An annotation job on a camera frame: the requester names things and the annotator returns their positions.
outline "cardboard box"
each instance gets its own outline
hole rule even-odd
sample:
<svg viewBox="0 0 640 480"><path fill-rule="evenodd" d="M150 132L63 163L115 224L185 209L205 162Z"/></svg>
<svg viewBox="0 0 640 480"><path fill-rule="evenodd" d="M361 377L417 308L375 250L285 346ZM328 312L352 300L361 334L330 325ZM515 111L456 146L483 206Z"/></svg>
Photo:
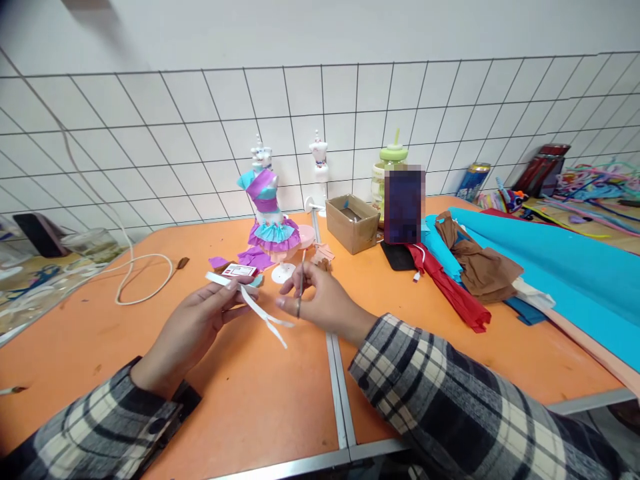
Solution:
<svg viewBox="0 0 640 480"><path fill-rule="evenodd" d="M326 200L327 228L354 255L375 245L380 212L353 195Z"/></svg>

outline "white tiled wall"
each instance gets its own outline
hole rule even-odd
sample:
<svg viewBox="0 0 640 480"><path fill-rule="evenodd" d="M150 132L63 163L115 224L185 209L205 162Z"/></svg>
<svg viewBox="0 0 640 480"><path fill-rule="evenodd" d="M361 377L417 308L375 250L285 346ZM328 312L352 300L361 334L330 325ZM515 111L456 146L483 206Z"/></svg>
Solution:
<svg viewBox="0 0 640 480"><path fill-rule="evenodd" d="M568 164L616 155L640 165L640 57L596 56L311 65L30 77L71 132L88 182L138 240L162 227L253 214L238 188L260 133L282 210L318 195L308 145L329 143L329 196L370 200L371 166L393 140L426 170L427 195L454 193L474 161L509 186L540 145ZM40 211L74 230L115 229L68 160L35 96L0 78L0 215Z"/></svg>

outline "orange table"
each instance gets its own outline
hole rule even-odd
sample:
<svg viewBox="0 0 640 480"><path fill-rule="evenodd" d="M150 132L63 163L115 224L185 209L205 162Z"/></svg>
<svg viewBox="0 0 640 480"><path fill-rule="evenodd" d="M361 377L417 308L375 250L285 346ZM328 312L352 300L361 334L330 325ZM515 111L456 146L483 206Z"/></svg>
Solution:
<svg viewBox="0 0 640 480"><path fill-rule="evenodd" d="M425 199L426 215L449 207L479 210L455 197ZM318 218L320 240L335 254L333 275L351 298L375 315L390 312L410 325L439 335L474 360L504 375L526 393L559 413L571 413L634 398L588 353L548 322L529 327L502 303L486 333L474 333L460 319L429 276L412 282L413 271L396 272L377 245L351 255ZM340 340L335 357L342 362L346 395L343 414L352 460L403 448L397 434L367 402L347 372L356 348Z"/></svg>
<svg viewBox="0 0 640 480"><path fill-rule="evenodd" d="M309 214L292 218L311 224ZM1 348L0 385L29 388L0 397L0 453L6 455L58 410L144 355L175 306L206 284L207 259L234 259L246 245L252 222L152 233L135 246L136 255L163 253L174 264L191 258L154 298L117 306L113 298L125 269L106 273ZM165 278L166 262L139 263L124 301L147 295ZM278 310L273 304L278 289L267 272L259 303L276 318L296 324L280 328L289 349L254 313L227 325L187 377L202 401L146 478L202 479L254 469L265 469L261 477L283 477L349 461L327 336Z"/></svg>

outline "person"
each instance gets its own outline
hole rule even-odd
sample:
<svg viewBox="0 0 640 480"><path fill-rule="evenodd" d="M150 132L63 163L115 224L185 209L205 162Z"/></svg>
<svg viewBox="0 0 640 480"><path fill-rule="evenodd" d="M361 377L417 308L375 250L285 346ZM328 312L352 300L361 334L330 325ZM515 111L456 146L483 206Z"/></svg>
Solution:
<svg viewBox="0 0 640 480"><path fill-rule="evenodd" d="M214 283L190 294L156 342L112 378L73 402L10 453L3 478L129 479L175 431L172 401L186 373L224 324L248 307ZM314 287L301 300L304 287ZM349 372L382 418L411 448L414 478L637 479L592 428L550 412L514 384L446 340L389 313L376 317L351 300L330 274L296 268L276 300L290 315L359 348Z"/></svg>

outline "white ribbon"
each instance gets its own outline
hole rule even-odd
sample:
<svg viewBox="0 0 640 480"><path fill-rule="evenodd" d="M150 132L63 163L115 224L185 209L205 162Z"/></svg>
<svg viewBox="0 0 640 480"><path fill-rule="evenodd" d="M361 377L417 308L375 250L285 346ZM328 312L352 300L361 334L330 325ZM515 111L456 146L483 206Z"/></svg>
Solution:
<svg viewBox="0 0 640 480"><path fill-rule="evenodd" d="M218 285L222 285L224 287L226 287L231 282L230 279L228 279L226 277L223 277L222 275L218 275L216 273L213 273L213 272L207 272L206 278L207 278L207 280L210 280L210 281L212 281L214 283L217 283ZM258 317L262 318L262 320L265 321L265 323L267 324L267 328L269 330L271 330L271 332L276 336L276 338L278 338L278 340L280 340L280 343L282 343L282 346L286 349L287 348L286 342L283 340L282 335L280 335L280 332L278 332L277 328L275 328L273 326L273 324L276 323L276 324L282 325L283 327L286 327L286 328L293 328L295 326L295 324L293 324L291 322L288 322L288 321L278 320L277 318L272 317L271 315L269 315L267 312L262 310L260 305L258 305L255 302L255 300L253 300L253 298L251 298L251 296L250 296L250 294L249 294L249 292L247 290L251 290L251 291L254 291L255 293L257 293L258 289L255 288L255 287L250 287L248 285L243 285L242 283L238 284L238 291L240 292L240 295L242 295L242 298L244 299L245 303L249 306L249 308L251 308L254 312L256 312L258 314Z"/></svg>

